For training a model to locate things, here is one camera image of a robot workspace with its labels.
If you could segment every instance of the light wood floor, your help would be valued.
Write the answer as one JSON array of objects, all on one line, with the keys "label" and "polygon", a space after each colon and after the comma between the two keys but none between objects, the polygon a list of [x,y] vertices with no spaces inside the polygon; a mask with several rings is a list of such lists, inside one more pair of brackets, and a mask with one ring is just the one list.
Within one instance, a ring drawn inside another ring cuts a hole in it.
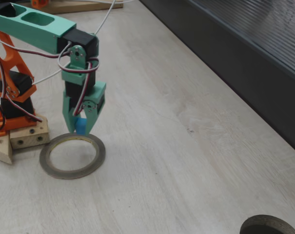
[{"label": "light wood floor", "polygon": [[[63,16],[92,32],[105,14]],[[92,133],[106,161],[71,181],[42,170],[41,147],[0,162],[0,234],[238,234],[259,214],[295,228],[295,151],[264,120],[140,2],[113,10],[98,36],[107,101]],[[57,69],[23,57],[36,79]],[[33,95],[52,138],[67,132],[63,88],[57,76]],[[90,160],[88,145],[66,148],[56,164]]]}]

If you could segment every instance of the white wire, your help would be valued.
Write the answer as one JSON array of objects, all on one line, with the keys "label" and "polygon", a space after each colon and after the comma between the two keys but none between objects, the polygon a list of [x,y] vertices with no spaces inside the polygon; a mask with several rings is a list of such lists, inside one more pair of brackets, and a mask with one ring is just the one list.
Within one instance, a ring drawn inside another ring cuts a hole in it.
[{"label": "white wire", "polygon": [[[88,68],[90,69],[91,67],[92,67],[92,63],[89,62],[89,66],[88,66]],[[86,79],[85,79],[85,81],[84,81],[84,85],[83,85],[83,88],[82,88],[82,92],[81,92],[81,95],[80,95],[79,100],[78,100],[78,102],[77,102],[77,105],[76,105],[76,107],[75,107],[75,109],[74,109],[73,116],[75,116],[75,113],[78,111],[78,109],[79,109],[80,106],[81,106],[80,103],[82,103],[82,99],[83,99],[83,96],[84,96],[84,94],[85,94],[85,90],[86,90],[87,85],[88,85],[88,83],[89,83],[89,79],[90,79],[90,73],[87,74],[87,77],[86,77]]]},{"label": "white wire", "polygon": [[[2,69],[2,66],[1,66],[1,63],[0,63],[0,73],[1,73],[1,79],[2,79],[2,95],[1,95],[1,98],[4,98],[5,97],[5,91],[4,91],[4,86],[5,86],[5,77],[4,77],[4,71]],[[37,120],[40,120],[41,122],[43,121],[42,118],[40,117],[37,117],[29,112],[27,112],[26,110],[24,110],[23,108],[21,108],[20,106],[18,106],[17,104],[15,104],[8,95],[6,95],[7,99],[10,101],[10,103],[12,103],[12,105],[14,105],[16,108],[22,110],[23,112],[25,112],[27,115],[33,117],[34,119],[37,119]]]},{"label": "white wire", "polygon": [[[66,1],[90,1],[90,2],[98,2],[98,3],[112,4],[111,1],[97,1],[97,0],[66,0]],[[128,3],[128,2],[131,2],[131,1],[135,1],[135,0],[117,1],[116,4]]]},{"label": "white wire", "polygon": [[20,52],[25,52],[25,53],[30,52],[30,53],[34,53],[34,54],[36,54],[36,55],[43,55],[43,56],[46,56],[46,57],[52,57],[52,56],[53,56],[53,55],[51,55],[51,54],[45,54],[45,53],[42,53],[42,52],[40,52],[40,51],[36,51],[36,50],[21,49],[21,48],[18,48],[18,47],[12,46],[12,45],[10,45],[10,44],[8,44],[8,43],[5,43],[5,42],[2,41],[2,40],[0,40],[0,43],[2,43],[3,45],[6,45],[7,47],[10,47],[10,48],[12,48],[12,49],[15,49],[15,50],[17,50],[17,51],[20,51]]},{"label": "white wire", "polygon": [[108,12],[107,12],[105,18],[103,19],[102,23],[99,25],[98,29],[95,31],[95,33],[94,33],[95,35],[99,32],[99,30],[101,29],[101,27],[103,26],[103,24],[104,24],[105,21],[107,20],[107,17],[108,17],[108,15],[109,15],[109,13],[112,11],[112,9],[113,9],[115,3],[116,3],[116,0],[113,0],[113,2],[112,2],[112,4],[111,4],[110,8],[108,9]]},{"label": "white wire", "polygon": [[61,72],[61,69],[57,70],[56,72],[54,72],[54,73],[48,75],[47,77],[45,77],[45,78],[43,78],[43,79],[38,80],[38,81],[36,81],[36,82],[34,82],[34,83],[32,83],[32,84],[33,84],[33,85],[35,85],[35,84],[39,84],[39,83],[41,83],[41,82],[43,82],[43,81],[45,81],[45,80],[47,80],[47,79],[49,79],[49,78],[52,78],[53,76],[55,76],[55,75],[56,75],[57,73],[59,73],[59,72]]},{"label": "white wire", "polygon": [[5,96],[5,82],[4,82],[4,72],[2,70],[2,67],[1,67],[1,63],[0,63],[0,73],[1,73],[1,80],[2,80],[2,94],[1,94],[1,98],[4,98]]},{"label": "white wire", "polygon": [[15,104],[15,103],[11,100],[11,98],[10,98],[8,95],[6,95],[6,98],[10,101],[10,103],[11,103],[13,106],[15,106],[16,108],[22,110],[22,111],[25,112],[27,115],[31,116],[31,117],[34,118],[34,119],[40,120],[41,122],[43,121],[42,118],[40,118],[40,117],[38,117],[38,116],[35,116],[35,115],[29,113],[29,112],[26,111],[25,109],[23,109],[23,108],[21,108],[20,106],[18,106],[17,104]]}]

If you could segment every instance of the wooden block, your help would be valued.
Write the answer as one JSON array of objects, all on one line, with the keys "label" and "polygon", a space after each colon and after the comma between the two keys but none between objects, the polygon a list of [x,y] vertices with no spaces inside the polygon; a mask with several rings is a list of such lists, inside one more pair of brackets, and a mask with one ring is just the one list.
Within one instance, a ring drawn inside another ring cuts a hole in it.
[{"label": "wooden block", "polygon": [[[31,7],[31,3],[20,3],[23,6]],[[49,14],[62,14],[71,12],[81,12],[81,11],[95,11],[95,10],[105,10],[109,9],[111,5],[100,2],[90,2],[90,1],[50,1],[46,7],[39,9],[45,13]],[[115,3],[113,8],[122,8],[123,3]]]},{"label": "wooden block", "polygon": [[0,136],[0,161],[13,164],[12,147],[9,134]]},{"label": "wooden block", "polygon": [[11,144],[14,150],[50,142],[48,121],[46,117],[38,116],[43,119],[42,123],[38,122],[36,126],[10,131]]}]

